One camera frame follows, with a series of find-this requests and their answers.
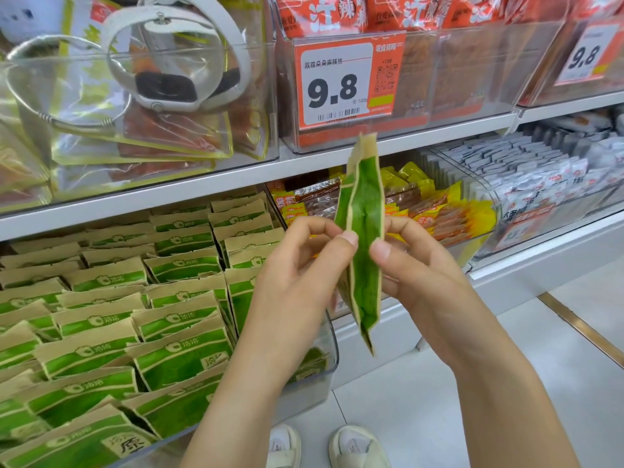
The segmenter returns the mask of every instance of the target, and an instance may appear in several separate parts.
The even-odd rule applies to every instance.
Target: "right hand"
[[[443,245],[409,218],[387,217],[386,233],[401,235],[407,249],[379,239],[371,245],[383,291],[403,304],[456,376],[524,358]]]

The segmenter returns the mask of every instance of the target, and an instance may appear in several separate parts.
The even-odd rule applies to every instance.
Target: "foot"
[[[267,468],[299,468],[301,464],[301,439],[288,425],[278,425],[271,430]]]
[[[332,468],[391,468],[386,451],[363,427],[347,425],[330,440]]]

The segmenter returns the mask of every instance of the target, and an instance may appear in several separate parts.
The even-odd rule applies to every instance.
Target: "watch screen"
[[[183,75],[161,72],[139,72],[135,76],[138,94],[149,100],[194,103],[197,91],[193,81]]]

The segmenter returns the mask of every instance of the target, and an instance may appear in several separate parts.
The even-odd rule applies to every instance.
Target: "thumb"
[[[349,265],[358,246],[358,235],[345,231],[325,245],[300,279],[300,290],[309,299],[326,305],[332,298],[340,275]]]
[[[419,293],[426,293],[435,284],[425,264],[384,240],[375,240],[369,253],[384,274]]]

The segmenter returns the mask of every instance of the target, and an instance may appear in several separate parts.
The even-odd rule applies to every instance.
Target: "fingernail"
[[[339,236],[340,238],[346,239],[350,244],[353,245],[354,248],[357,248],[359,236],[357,235],[355,231],[352,231],[349,229],[347,231],[344,231],[342,235],[339,235]]]
[[[377,238],[377,240],[371,244],[370,251],[370,253],[374,255],[373,257],[377,258],[378,261],[386,261],[388,256],[390,256],[392,246],[390,246],[390,243]]]

